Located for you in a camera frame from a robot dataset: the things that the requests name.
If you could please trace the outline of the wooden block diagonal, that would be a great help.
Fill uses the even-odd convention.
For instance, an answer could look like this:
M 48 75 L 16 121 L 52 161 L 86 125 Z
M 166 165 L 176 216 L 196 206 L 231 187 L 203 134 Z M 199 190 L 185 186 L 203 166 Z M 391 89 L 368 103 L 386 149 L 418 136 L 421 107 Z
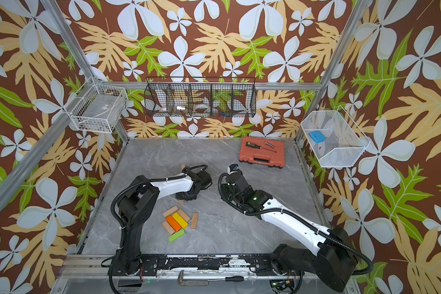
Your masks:
M 198 223 L 198 213 L 193 213 L 191 221 L 191 229 L 195 230 Z

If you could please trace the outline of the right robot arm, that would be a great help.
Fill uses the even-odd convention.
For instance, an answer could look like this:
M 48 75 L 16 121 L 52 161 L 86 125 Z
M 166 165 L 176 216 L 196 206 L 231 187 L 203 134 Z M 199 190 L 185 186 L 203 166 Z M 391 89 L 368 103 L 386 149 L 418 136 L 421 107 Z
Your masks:
M 373 271 L 373 261 L 352 246 L 344 229 L 330 229 L 296 214 L 268 192 L 253 189 L 241 171 L 221 174 L 218 191 L 222 200 L 241 214 L 275 225 L 304 246 L 279 245 L 270 255 L 273 272 L 312 273 L 341 292 L 352 276 Z

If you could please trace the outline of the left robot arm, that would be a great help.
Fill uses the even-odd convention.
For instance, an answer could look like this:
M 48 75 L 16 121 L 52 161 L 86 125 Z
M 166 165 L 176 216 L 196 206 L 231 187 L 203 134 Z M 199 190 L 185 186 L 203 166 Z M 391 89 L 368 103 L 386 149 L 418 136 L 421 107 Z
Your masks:
M 109 275 L 134 275 L 140 270 L 140 239 L 144 223 L 150 218 L 156 202 L 174 195 L 191 201 L 200 191 L 212 185 L 207 165 L 185 167 L 179 175 L 149 179 L 143 175 L 121 191 L 112 201 L 110 211 L 120 224 L 119 248 L 109 266 Z

